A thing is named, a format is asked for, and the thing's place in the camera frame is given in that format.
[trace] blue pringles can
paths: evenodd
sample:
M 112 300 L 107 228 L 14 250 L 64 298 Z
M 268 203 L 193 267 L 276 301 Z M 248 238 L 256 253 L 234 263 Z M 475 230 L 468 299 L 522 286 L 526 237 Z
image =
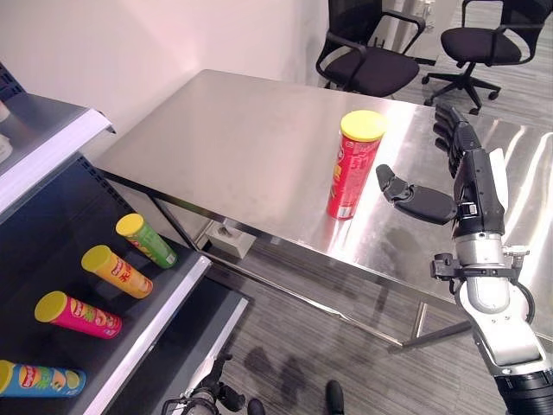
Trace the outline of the blue pringles can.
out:
M 0 361 L 0 398 L 69 398 L 85 387 L 81 370 Z

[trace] chair seat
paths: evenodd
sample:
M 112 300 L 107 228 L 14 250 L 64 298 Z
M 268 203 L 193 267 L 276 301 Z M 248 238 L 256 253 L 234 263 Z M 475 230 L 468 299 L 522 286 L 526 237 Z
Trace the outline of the chair seat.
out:
M 449 29 L 442 33 L 442 46 L 458 62 L 487 63 L 492 53 L 493 30 L 479 28 Z M 499 35 L 496 63 L 520 61 L 520 49 L 505 35 Z
M 329 78 L 346 83 L 359 62 L 359 53 L 348 52 L 325 69 Z M 409 84 L 418 74 L 418 64 L 411 58 L 382 48 L 367 48 L 365 63 L 350 84 L 355 91 L 373 97 L 385 97 Z

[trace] black office chair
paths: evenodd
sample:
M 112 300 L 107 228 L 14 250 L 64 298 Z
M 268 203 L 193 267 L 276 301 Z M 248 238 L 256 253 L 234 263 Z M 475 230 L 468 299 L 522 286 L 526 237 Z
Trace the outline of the black office chair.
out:
M 418 64 L 405 56 L 425 23 L 420 17 L 395 10 L 382 10 L 382 0 L 328 0 L 329 30 L 316 62 L 317 72 L 343 91 L 385 97 L 409 84 L 418 74 Z M 383 16 L 395 17 L 417 25 L 417 32 L 399 54 L 367 43 Z M 341 47 L 351 51 L 332 60 L 323 69 L 321 63 Z
M 496 29 L 466 28 L 465 13 L 467 5 L 472 1 L 502 2 L 501 24 Z M 478 114 L 482 103 L 474 88 L 477 86 L 478 88 L 491 89 L 488 98 L 496 99 L 501 87 L 473 78 L 471 74 L 476 64 L 484 63 L 486 66 L 492 67 L 497 65 L 520 65 L 531 61 L 536 54 L 537 38 L 542 31 L 543 22 L 553 9 L 552 4 L 552 0 L 464 0 L 462 4 L 462 27 L 443 32 L 442 46 L 446 54 L 458 62 L 457 67 L 463 67 L 465 63 L 469 62 L 468 68 L 459 75 L 429 73 L 424 76 L 423 84 L 427 84 L 430 78 L 451 82 L 433 93 L 430 98 L 424 101 L 424 104 L 432 105 L 435 97 L 455 88 L 464 89 L 476 104 L 476 107 L 469 112 L 474 115 Z M 526 42 L 530 50 L 529 57 L 521 60 L 521 50 L 504 35 L 508 29 Z

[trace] red pringles can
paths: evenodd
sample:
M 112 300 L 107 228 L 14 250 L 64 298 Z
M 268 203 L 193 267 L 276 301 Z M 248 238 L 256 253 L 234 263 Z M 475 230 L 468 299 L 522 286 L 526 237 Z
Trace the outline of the red pringles can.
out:
M 367 110 L 349 112 L 342 118 L 340 151 L 327 205 L 333 218 L 351 219 L 355 214 L 386 125 L 384 116 Z

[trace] person's foot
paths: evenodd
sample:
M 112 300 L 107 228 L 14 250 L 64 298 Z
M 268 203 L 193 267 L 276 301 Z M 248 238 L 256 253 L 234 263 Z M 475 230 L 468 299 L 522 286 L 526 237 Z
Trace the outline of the person's foot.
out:
M 259 399 L 250 399 L 248 403 L 248 415 L 265 415 L 265 409 Z
M 344 413 L 344 393 L 340 383 L 336 380 L 330 380 L 327 383 L 327 408 L 330 415 Z

